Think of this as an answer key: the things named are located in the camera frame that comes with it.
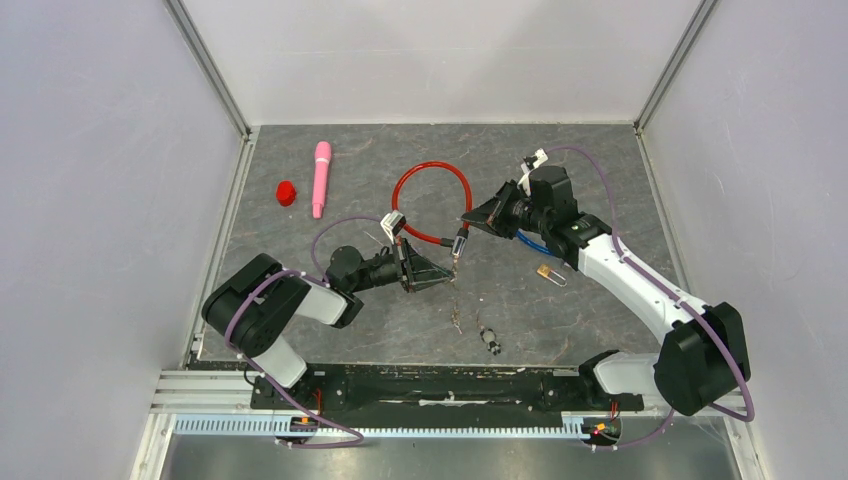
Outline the blue cable lock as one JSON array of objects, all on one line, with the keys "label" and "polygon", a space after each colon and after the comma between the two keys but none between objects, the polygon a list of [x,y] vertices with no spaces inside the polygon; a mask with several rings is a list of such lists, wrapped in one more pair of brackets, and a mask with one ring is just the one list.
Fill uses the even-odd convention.
[{"label": "blue cable lock", "polygon": [[554,257],[554,254],[546,246],[541,245],[540,243],[532,240],[521,230],[518,230],[516,232],[515,237],[520,242],[522,242],[525,246],[533,249],[534,251],[539,252],[539,253],[544,254],[544,255],[547,255],[547,256],[550,256],[550,257]]}]

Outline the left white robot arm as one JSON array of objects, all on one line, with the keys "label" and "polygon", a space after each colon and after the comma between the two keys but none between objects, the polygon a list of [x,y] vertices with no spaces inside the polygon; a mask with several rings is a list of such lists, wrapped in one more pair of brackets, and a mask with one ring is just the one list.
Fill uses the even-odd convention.
[{"label": "left white robot arm", "polygon": [[314,393],[314,383],[305,375],[307,362],[283,336],[294,317],[341,329],[362,309],[361,291],[397,284],[413,293],[455,278],[404,238],[371,258],[353,246],[339,247],[325,275],[321,282],[262,253],[220,285],[201,308],[204,322],[276,381],[276,396],[291,408],[307,405]]}]

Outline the red cable lock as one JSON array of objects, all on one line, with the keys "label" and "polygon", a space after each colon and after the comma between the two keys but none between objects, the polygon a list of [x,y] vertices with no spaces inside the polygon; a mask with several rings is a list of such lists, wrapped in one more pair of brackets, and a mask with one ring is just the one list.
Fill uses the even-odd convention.
[{"label": "red cable lock", "polygon": [[425,161],[404,172],[391,190],[390,206],[404,214],[402,234],[449,259],[468,240],[461,216],[473,206],[469,180],[454,164]]}]

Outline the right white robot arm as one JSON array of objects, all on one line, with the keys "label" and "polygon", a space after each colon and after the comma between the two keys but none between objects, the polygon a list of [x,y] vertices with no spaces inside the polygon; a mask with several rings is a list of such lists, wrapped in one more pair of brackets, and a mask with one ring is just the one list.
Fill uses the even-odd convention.
[{"label": "right white robot arm", "polygon": [[732,305],[710,305],[664,278],[628,249],[617,232],[581,211],[562,167],[542,166],[523,182],[506,182],[462,219],[491,235],[520,231],[541,237],[564,264],[613,294],[650,330],[659,350],[604,353],[586,362],[577,382],[580,400],[602,408],[617,394],[659,395],[676,412],[692,416],[740,391],[753,418],[747,383],[751,370],[743,320]]}]

